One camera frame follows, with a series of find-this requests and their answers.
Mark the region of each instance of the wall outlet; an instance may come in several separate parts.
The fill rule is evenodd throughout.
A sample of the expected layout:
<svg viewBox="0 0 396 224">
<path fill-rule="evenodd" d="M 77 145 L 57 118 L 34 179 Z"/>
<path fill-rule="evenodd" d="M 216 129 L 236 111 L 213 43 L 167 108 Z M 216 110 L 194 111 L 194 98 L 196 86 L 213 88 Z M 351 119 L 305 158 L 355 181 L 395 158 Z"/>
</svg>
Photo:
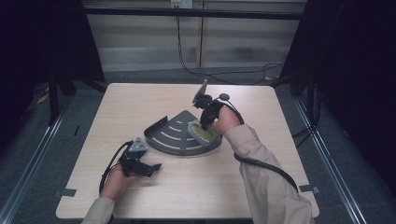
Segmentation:
<svg viewBox="0 0 396 224">
<path fill-rule="evenodd" d="M 181 0 L 171 0 L 171 8 L 181 8 Z"/>
<path fill-rule="evenodd" d="M 181 0 L 181 8 L 192 8 L 192 0 Z"/>
</svg>

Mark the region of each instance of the left hand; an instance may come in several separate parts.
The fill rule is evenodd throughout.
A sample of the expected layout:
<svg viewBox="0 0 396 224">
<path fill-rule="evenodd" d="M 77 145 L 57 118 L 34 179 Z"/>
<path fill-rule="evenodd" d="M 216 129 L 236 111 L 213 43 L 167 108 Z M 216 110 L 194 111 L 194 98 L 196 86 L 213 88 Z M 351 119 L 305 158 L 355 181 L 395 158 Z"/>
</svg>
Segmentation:
<svg viewBox="0 0 396 224">
<path fill-rule="evenodd" d="M 141 175 L 125 176 L 120 164 L 114 166 L 108 174 L 106 183 L 100 193 L 100 197 L 109 198 L 116 201 L 134 182 L 139 180 Z"/>
</svg>

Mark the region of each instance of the hand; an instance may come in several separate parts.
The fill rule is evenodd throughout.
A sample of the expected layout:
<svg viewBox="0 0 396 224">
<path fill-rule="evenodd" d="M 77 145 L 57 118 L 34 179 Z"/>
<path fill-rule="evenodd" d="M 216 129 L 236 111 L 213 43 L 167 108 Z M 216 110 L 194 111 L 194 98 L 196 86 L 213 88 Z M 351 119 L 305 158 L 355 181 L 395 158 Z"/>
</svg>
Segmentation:
<svg viewBox="0 0 396 224">
<path fill-rule="evenodd" d="M 241 122 L 239 121 L 235 113 L 227 106 L 224 106 L 219 112 L 219 119 L 216 122 L 212 123 L 211 127 L 218 134 L 224 135 L 229 130 L 239 125 L 241 125 Z"/>
<path fill-rule="evenodd" d="M 111 169 L 108 174 L 106 183 L 100 193 L 101 197 L 109 198 L 113 201 L 123 194 L 134 182 L 139 180 L 141 175 L 125 176 L 120 164 Z"/>
</svg>

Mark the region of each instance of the forearm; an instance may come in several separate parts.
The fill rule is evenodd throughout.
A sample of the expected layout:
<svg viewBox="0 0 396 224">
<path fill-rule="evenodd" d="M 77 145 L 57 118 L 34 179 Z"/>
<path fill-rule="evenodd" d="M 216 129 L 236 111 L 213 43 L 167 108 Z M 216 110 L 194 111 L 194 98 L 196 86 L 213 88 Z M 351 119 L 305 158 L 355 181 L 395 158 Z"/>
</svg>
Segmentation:
<svg viewBox="0 0 396 224">
<path fill-rule="evenodd" d="M 242 158 L 262 161 L 281 168 L 274 154 L 247 125 L 225 134 L 233 151 Z M 247 200 L 255 223 L 313 223 L 311 203 L 273 171 L 241 163 Z"/>
<path fill-rule="evenodd" d="M 82 224 L 106 224 L 113 214 L 114 201 L 108 198 L 98 198 L 93 202 Z"/>
</svg>

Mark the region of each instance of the wooden table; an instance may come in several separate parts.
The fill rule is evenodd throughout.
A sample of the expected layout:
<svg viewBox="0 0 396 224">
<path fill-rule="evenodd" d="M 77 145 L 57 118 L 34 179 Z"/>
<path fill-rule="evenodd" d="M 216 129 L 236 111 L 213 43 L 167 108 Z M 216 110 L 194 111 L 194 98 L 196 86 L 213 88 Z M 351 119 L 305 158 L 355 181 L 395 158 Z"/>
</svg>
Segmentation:
<svg viewBox="0 0 396 224">
<path fill-rule="evenodd" d="M 145 136 L 151 124 L 189 110 L 200 118 L 202 110 L 192 106 L 201 85 L 111 84 L 99 107 L 67 189 L 74 197 L 63 196 L 56 214 L 59 218 L 84 218 L 98 197 L 101 175 L 116 150 L 126 141 Z M 228 93 L 230 101 L 270 148 L 298 186 L 308 185 L 300 158 L 274 89 L 263 86 L 210 85 L 206 94 Z M 178 157 L 150 147 L 142 162 L 162 163 L 160 171 L 133 185 L 116 203 L 117 218 L 249 218 L 239 162 L 227 140 L 220 147 L 199 156 Z M 311 191 L 302 193 L 318 206 Z"/>
</svg>

